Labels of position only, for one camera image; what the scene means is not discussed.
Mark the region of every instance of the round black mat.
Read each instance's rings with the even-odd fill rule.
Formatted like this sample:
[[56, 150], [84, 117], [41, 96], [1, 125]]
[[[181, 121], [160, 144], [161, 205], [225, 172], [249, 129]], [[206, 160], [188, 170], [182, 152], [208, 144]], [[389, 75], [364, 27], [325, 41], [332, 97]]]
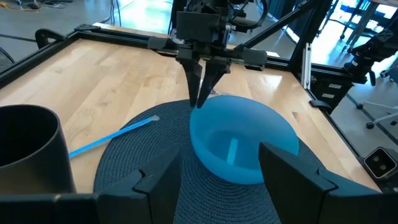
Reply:
[[[188, 100], [175, 101], [155, 106], [132, 119], [126, 126], [153, 115], [160, 117], [159, 121], [109, 143], [98, 165], [94, 191], [109, 187], [169, 145], [178, 143], [183, 165], [174, 223], [280, 223], [264, 184], [232, 184], [213, 175], [202, 165], [191, 145], [191, 110]], [[298, 156], [322, 166], [302, 141]]]

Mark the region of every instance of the table leg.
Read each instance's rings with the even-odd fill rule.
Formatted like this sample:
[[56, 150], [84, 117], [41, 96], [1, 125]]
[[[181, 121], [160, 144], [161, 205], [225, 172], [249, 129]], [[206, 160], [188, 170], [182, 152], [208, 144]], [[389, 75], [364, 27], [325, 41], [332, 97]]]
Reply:
[[332, 5], [331, 9], [328, 11], [328, 14], [327, 14], [327, 16], [326, 16], [325, 22], [323, 23], [322, 28], [318, 31], [319, 34], [323, 31], [323, 29], [325, 28], [326, 24], [327, 24], [328, 21], [330, 20], [330, 17], [331, 17], [331, 15], [334, 13], [334, 11], [335, 11], [335, 9], [336, 9], [336, 7], [337, 7], [338, 2], [339, 2], [339, 0], [336, 0], [336, 2], [334, 3], [334, 5]]
[[358, 41], [358, 39], [361, 37], [361, 34], [366, 28], [366, 25], [368, 22], [371, 20], [373, 14], [376, 12], [377, 7], [379, 6], [379, 3], [376, 2], [371, 2], [368, 9], [366, 10], [365, 14], [361, 18], [361, 21], [358, 23], [358, 26], [356, 28], [357, 32], [352, 39], [352, 41], [349, 43], [349, 47], [352, 49], [354, 47], [354, 44]]
[[396, 60], [392, 63], [390, 68], [395, 68], [398, 67], [398, 57], [396, 58]]
[[[351, 24], [351, 21], [353, 20], [354, 16], [358, 14], [359, 8], [362, 6], [364, 0], [360, 0], [359, 3], [356, 5], [351, 17], [349, 18], [347, 24], [344, 26], [344, 30], [341, 33], [341, 36], [344, 37], [344, 33], [347, 31], [349, 25]], [[353, 30], [353, 32], [351, 33], [351, 35], [349, 36], [348, 40], [347, 40], [347, 44], [354, 38], [354, 34], [355, 31]]]

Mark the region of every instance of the workbench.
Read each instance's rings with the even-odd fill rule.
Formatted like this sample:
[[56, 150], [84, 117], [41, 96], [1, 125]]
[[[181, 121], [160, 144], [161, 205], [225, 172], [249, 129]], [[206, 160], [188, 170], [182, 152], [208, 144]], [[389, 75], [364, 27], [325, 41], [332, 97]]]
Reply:
[[[215, 89], [276, 110], [328, 170], [379, 190], [330, 121], [308, 104], [310, 96], [290, 72], [258, 72], [232, 64], [231, 73]], [[182, 99], [188, 99], [187, 81], [182, 66], [174, 58], [147, 49], [87, 39], [72, 42], [0, 90], [0, 105], [33, 104], [54, 110], [69, 151], [117, 131], [144, 110]], [[79, 193], [92, 192], [105, 148], [103, 144], [71, 160]]]

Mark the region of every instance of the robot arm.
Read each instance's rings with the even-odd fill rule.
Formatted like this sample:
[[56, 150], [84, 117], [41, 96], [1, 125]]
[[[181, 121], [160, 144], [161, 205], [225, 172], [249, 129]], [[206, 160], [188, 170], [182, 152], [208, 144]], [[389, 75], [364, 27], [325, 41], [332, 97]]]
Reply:
[[[260, 26], [266, 18], [267, 10], [255, 24], [233, 17], [231, 3], [240, 4], [243, 0], [188, 0], [184, 11], [177, 12], [176, 44], [171, 39], [152, 37], [148, 48], [158, 52], [170, 49], [178, 50], [176, 60], [185, 70], [190, 95], [190, 104], [201, 108], [213, 87], [225, 73], [230, 73], [232, 61], [243, 63], [246, 68], [262, 70], [267, 54], [264, 50], [247, 48], [227, 49], [229, 34], [232, 30], [246, 32]], [[202, 84], [202, 66], [199, 60], [206, 62]]]
[[365, 44], [355, 47], [351, 54], [354, 59], [344, 64], [344, 69], [351, 75], [363, 77], [370, 75], [371, 84], [376, 84], [376, 76], [372, 71], [375, 62], [393, 56], [398, 50], [398, 18], [392, 19], [391, 23], [380, 33], [373, 36]]

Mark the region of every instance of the floor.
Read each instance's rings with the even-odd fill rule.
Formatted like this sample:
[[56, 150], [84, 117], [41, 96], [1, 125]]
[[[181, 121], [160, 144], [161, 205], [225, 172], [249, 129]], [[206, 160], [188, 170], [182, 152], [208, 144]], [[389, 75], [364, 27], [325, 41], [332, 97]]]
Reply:
[[[152, 32], [167, 33], [169, 28], [170, 10], [172, 0], [119, 0], [121, 3], [121, 25], [123, 27], [147, 30]], [[79, 24], [106, 21], [110, 24], [109, 1], [85, 0], [75, 1], [68, 4], [66, 9], [43, 8], [40, 12], [18, 12], [7, 11], [0, 8], [0, 34], [11, 35], [33, 39], [34, 32], [39, 28], [48, 28], [61, 34], [67, 34]], [[257, 20], [259, 18], [259, 9], [255, 4], [248, 4], [245, 11], [247, 19]], [[119, 14], [115, 13], [115, 24], [118, 25]], [[232, 33], [229, 44], [238, 45], [257, 35], [267, 27], [273, 24], [271, 18], [267, 18], [262, 27], [243, 34], [239, 32]], [[330, 21], [323, 32], [313, 42], [312, 62], [334, 65], [341, 67], [352, 56], [341, 52], [345, 46], [345, 40], [340, 40], [343, 26], [337, 22]], [[345, 36], [347, 39], [351, 30], [347, 30]], [[363, 44], [368, 40], [366, 37], [359, 39], [357, 45]], [[33, 42], [26, 42], [16, 39], [8, 39], [0, 36], [0, 46], [8, 51], [16, 60], [31, 54], [37, 50]], [[295, 47], [295, 42], [286, 35], [284, 31], [278, 31], [268, 39], [257, 44], [255, 48], [276, 52], [283, 58], [290, 58]], [[380, 72], [387, 68], [394, 58], [389, 58], [382, 63], [376, 64], [373, 69]], [[348, 96], [343, 99], [340, 105], [333, 112], [332, 117], [347, 135], [349, 141], [355, 146], [362, 156], [367, 156], [378, 146], [397, 149], [394, 138], [398, 138], [398, 128], [382, 123], [384, 130], [375, 127], [372, 130], [365, 128], [365, 124], [372, 118], [380, 116], [381, 112], [372, 108], [365, 108], [365, 111], [357, 110], [355, 104], [362, 101], [372, 101], [387, 105], [398, 105], [398, 100], [394, 96], [398, 93], [395, 83], [388, 79], [378, 78], [377, 85], [371, 86], [355, 85]]]

